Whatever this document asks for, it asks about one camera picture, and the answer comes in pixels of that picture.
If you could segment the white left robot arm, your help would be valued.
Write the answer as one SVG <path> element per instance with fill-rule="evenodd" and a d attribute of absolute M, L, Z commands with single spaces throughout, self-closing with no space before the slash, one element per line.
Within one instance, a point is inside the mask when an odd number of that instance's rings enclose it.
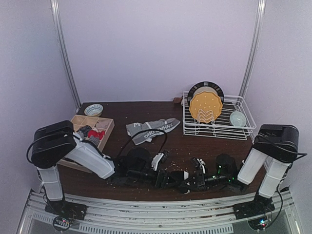
<path fill-rule="evenodd" d="M 113 159 L 103 154 L 95 143 L 75 132 L 69 120 L 37 129 L 26 151 L 26 159 L 37 169 L 47 200 L 51 203 L 65 201 L 58 171 L 59 161 L 65 158 L 85 167 L 101 179 L 117 174 L 150 180 L 158 175 L 157 166 L 163 157 L 164 153 L 159 152 L 151 158 L 146 149 L 137 147 L 125 157 L 117 156 Z"/>

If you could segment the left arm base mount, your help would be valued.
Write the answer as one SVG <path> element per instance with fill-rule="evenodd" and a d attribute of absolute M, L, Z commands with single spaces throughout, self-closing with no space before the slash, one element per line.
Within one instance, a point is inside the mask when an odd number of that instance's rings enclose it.
<path fill-rule="evenodd" d="M 64 197 L 59 201 L 50 201 L 46 194 L 43 195 L 43 200 L 46 202 L 44 210 L 56 215 L 52 226 L 57 232 L 63 233 L 69 230 L 76 220 L 85 218 L 87 206 L 84 204 L 68 202 Z"/>

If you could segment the black underwear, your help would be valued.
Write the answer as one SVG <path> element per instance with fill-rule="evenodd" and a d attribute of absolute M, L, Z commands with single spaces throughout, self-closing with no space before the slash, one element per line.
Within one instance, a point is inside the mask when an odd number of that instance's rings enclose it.
<path fill-rule="evenodd" d="M 189 178 L 187 171 L 172 171 L 169 173 L 168 187 L 178 189 L 183 194 L 188 194 L 190 189 L 182 186 L 184 181 Z"/>

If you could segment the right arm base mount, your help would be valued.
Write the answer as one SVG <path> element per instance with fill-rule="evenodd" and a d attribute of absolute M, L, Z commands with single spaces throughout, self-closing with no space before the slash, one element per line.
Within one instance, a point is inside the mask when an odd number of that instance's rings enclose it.
<path fill-rule="evenodd" d="M 254 231 L 264 231 L 275 210 L 272 198 L 265 198 L 255 194 L 252 201 L 238 203 L 233 206 L 236 220 L 247 219 L 247 223 Z"/>

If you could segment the wooden compartment organizer box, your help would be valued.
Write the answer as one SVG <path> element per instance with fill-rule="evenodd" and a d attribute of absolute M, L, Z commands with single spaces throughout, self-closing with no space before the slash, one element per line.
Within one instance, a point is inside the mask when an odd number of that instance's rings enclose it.
<path fill-rule="evenodd" d="M 96 123 L 98 121 L 104 121 L 104 120 L 109 120 L 110 125 L 107 129 L 99 129 L 96 128 Z M 78 131 L 78 129 L 82 126 L 89 125 L 92 127 L 92 129 L 95 129 L 95 131 L 100 132 L 100 131 L 105 131 L 105 136 L 103 137 L 102 140 L 100 140 L 100 144 L 98 146 L 98 149 L 102 151 L 108 141 L 108 138 L 110 134 L 112 133 L 112 130 L 115 126 L 114 120 L 110 118 L 103 118 L 103 117 L 89 117 L 89 116 L 84 116 L 84 115 L 75 115 L 72 119 L 71 122 L 74 125 L 74 130 L 75 132 Z M 71 159 L 62 159 L 61 161 L 58 162 L 58 165 L 62 165 L 71 169 L 76 169 L 79 171 L 87 172 L 87 173 L 92 173 L 89 169 L 83 167 L 82 165 L 72 161 Z"/>

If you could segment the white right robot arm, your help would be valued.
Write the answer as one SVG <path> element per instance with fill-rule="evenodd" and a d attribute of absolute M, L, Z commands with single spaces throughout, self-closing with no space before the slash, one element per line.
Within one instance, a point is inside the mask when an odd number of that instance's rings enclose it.
<path fill-rule="evenodd" d="M 249 185 L 264 162 L 270 158 L 271 162 L 257 194 L 265 199 L 271 198 L 278 190 L 279 184 L 286 177 L 289 168 L 305 153 L 298 152 L 299 130 L 293 125 L 263 124 L 255 137 L 248 156 L 234 178 L 227 174 L 217 173 L 208 176 L 203 171 L 194 178 L 187 178 L 181 187 L 192 191 L 202 191 L 217 185 L 222 181 L 234 184 L 238 188 Z"/>

